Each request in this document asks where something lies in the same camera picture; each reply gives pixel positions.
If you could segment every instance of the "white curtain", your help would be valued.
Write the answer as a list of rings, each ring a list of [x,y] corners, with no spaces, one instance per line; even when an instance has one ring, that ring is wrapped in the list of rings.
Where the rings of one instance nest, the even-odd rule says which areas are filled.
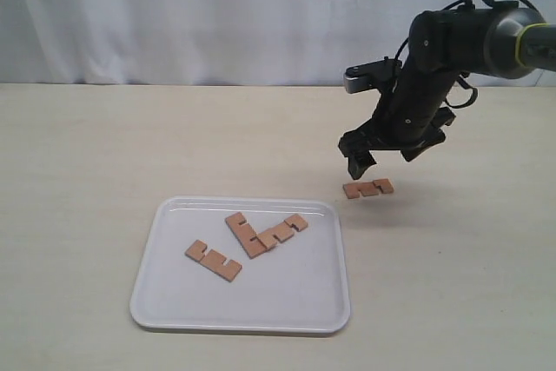
[[[336,85],[452,1],[0,0],[0,82]],[[556,22],[555,0],[532,1]]]

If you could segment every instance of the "light wood tabletop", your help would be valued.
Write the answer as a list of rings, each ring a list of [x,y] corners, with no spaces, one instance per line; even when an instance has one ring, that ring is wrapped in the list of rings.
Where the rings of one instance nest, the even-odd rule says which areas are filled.
[[[453,100],[464,100],[455,89]],[[378,93],[0,85],[5,370],[554,370],[556,89],[483,88],[414,162],[382,152],[349,201],[340,136]],[[326,338],[153,333],[129,298],[174,195],[320,200],[352,316]]]

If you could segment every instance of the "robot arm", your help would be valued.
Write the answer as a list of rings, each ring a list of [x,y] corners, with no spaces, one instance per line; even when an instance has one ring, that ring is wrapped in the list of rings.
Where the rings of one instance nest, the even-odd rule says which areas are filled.
[[[459,0],[444,10],[419,14],[411,24],[403,65],[400,49],[394,59],[346,70],[347,92],[381,93],[372,117],[340,139],[354,180],[376,164],[371,150],[399,150],[410,162],[444,142],[441,128],[455,114],[441,105],[456,82],[470,88],[463,80],[470,73],[517,79],[535,69],[556,71],[556,26],[548,25],[527,0],[520,0],[525,8],[514,0],[482,1],[490,9]],[[476,94],[473,89],[472,101]]]

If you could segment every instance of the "yellow ring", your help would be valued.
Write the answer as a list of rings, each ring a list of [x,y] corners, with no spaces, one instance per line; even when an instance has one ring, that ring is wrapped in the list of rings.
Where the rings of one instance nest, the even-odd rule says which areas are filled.
[[[548,23],[534,23],[533,25],[527,25],[524,29],[521,30],[521,32],[518,34],[518,37],[515,41],[515,61],[521,66],[521,67],[526,67],[525,64],[523,64],[520,60],[520,53],[521,53],[521,38],[525,35],[525,33],[530,30],[531,28],[534,28],[535,26],[547,26]]]

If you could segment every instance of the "white tray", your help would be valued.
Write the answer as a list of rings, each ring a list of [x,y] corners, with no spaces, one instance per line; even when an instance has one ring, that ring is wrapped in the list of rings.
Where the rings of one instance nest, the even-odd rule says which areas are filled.
[[[309,226],[249,260],[224,222],[238,211],[258,233],[294,213]],[[184,255],[195,239],[243,265],[235,280]],[[323,202],[169,199],[156,212],[129,307],[145,328],[332,334],[351,311],[338,215]]]

